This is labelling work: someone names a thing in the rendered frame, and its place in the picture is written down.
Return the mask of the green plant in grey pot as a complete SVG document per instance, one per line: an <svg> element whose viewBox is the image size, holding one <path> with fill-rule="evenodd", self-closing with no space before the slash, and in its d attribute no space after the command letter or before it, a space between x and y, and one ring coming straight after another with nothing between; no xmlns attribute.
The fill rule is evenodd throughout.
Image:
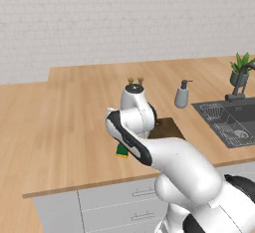
<svg viewBox="0 0 255 233"><path fill-rule="evenodd" d="M250 60L249 53L246 53L243 57L241 57L239 54L236 54L236 62L230 63L232 68L230 84L233 87L237 85L240 73L243 73L240 81L240 87L243 87L247 83L249 78L249 72L252 70L252 68L249 67L249 64L253 65L253 69L255 70L255 58Z"/></svg>

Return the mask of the dark brown cutting board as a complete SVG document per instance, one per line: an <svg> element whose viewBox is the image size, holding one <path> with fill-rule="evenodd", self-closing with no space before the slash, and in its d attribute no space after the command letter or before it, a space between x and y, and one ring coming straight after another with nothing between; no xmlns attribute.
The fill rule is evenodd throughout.
<svg viewBox="0 0 255 233"><path fill-rule="evenodd" d="M178 128L172 117L159 118L154 129L149 133L149 138L179 137L184 139L184 135Z"/></svg>

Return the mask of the green and yellow sponge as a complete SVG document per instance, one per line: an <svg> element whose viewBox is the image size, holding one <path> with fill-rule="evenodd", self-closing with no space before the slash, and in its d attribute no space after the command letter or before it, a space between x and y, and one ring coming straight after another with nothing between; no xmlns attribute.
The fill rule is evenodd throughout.
<svg viewBox="0 0 255 233"><path fill-rule="evenodd" d="M128 157L128 149L123 146L121 143L118 144L116 155L119 157Z"/></svg>

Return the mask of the grey drawer front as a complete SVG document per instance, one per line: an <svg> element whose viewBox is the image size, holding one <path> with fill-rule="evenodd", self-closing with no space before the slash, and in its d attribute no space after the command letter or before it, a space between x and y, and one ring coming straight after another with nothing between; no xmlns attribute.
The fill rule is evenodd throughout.
<svg viewBox="0 0 255 233"><path fill-rule="evenodd" d="M167 204L158 198L83 211L85 233L153 233L165 216ZM150 219L131 221L135 214L153 212Z"/></svg>
<svg viewBox="0 0 255 233"><path fill-rule="evenodd" d="M133 197L131 195L136 189L145 190L149 187L154 189L154 182L154 178L148 178L79 190L78 193L82 210L90 211L98 208L156 199L157 196L155 193L140 197Z"/></svg>

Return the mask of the black tap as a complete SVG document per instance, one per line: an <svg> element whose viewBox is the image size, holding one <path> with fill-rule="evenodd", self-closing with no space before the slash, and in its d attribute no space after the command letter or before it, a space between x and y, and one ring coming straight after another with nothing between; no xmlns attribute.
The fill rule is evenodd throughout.
<svg viewBox="0 0 255 233"><path fill-rule="evenodd" d="M243 65L241 67L241 69L239 71L239 74L238 74L238 79L237 79L236 84L235 84L235 88L233 90L233 93L225 96L225 100L227 102L234 102L234 101L245 99L245 94L244 93L238 93L238 90L240 88L240 84L241 84L244 72L247 69L255 70L255 65L254 64L246 64L246 65Z"/></svg>

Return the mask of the grey cabinet front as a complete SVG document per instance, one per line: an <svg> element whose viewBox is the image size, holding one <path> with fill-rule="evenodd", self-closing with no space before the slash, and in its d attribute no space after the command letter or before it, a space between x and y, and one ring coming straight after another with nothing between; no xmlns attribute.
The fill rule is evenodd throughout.
<svg viewBox="0 0 255 233"><path fill-rule="evenodd" d="M255 182L255 161L238 163L217 167L217 171L224 176L225 174L246 177Z"/></svg>

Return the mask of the dark grey sink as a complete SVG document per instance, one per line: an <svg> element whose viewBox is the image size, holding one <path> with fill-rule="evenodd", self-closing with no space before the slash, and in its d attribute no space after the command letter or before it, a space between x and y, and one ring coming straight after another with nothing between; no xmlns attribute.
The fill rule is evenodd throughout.
<svg viewBox="0 0 255 233"><path fill-rule="evenodd" d="M255 98L193 107L228 148L255 145Z"/></svg>

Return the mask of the grey soap dispenser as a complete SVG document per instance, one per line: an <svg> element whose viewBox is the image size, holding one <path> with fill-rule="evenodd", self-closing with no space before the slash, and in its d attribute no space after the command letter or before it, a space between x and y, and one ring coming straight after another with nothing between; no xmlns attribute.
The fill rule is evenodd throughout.
<svg viewBox="0 0 255 233"><path fill-rule="evenodd" d="M188 83L190 83L190 80L182 80L180 86L177 88L174 104L179 109L184 109L187 106L189 96Z"/></svg>

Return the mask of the grey cabinet panel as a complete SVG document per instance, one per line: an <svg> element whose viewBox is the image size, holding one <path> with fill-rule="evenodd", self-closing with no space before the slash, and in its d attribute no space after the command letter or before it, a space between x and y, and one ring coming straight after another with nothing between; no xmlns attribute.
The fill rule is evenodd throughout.
<svg viewBox="0 0 255 233"><path fill-rule="evenodd" d="M34 198L44 233L84 233L76 191Z"/></svg>

